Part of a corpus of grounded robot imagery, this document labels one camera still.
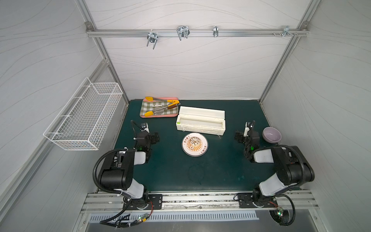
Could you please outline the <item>white plastic wrap dispenser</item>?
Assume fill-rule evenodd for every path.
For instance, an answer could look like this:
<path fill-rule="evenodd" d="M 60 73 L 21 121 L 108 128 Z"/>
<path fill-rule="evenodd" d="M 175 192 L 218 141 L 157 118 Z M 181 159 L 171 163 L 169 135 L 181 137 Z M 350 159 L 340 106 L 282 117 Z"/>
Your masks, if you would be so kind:
<path fill-rule="evenodd" d="M 179 131 L 223 136 L 226 131 L 225 111 L 181 106 L 176 127 Z"/>

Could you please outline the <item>round patterned plate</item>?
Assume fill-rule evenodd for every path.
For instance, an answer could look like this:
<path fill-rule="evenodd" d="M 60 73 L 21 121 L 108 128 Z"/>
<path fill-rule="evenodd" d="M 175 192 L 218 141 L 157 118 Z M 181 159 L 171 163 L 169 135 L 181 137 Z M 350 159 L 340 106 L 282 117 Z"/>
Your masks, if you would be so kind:
<path fill-rule="evenodd" d="M 191 157 L 200 157 L 204 155 L 209 147 L 206 137 L 196 132 L 186 135 L 181 145 L 182 150 Z"/>

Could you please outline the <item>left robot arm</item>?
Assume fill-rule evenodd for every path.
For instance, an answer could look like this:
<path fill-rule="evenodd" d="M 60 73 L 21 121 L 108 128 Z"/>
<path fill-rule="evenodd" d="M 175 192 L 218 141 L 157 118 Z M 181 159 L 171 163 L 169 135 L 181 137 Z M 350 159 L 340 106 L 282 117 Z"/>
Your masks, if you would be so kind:
<path fill-rule="evenodd" d="M 92 177 L 98 189 L 133 200 L 144 197 L 146 188 L 134 179 L 134 166 L 148 163 L 151 146 L 159 142 L 159 134 L 144 130 L 136 136 L 135 142 L 133 149 L 113 149 L 97 160 Z"/>

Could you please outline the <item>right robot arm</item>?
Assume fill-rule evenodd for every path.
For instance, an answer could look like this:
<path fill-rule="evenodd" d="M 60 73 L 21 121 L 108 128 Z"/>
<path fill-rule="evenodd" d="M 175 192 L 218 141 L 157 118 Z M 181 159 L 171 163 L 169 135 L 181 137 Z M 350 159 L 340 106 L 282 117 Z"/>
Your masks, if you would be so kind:
<path fill-rule="evenodd" d="M 312 182 L 315 173 L 297 146 L 278 145 L 260 148 L 256 131 L 235 133 L 234 139 L 244 145 L 243 154 L 253 163 L 271 163 L 275 173 L 260 182 L 251 196 L 254 201 L 276 197 L 293 188 Z"/>

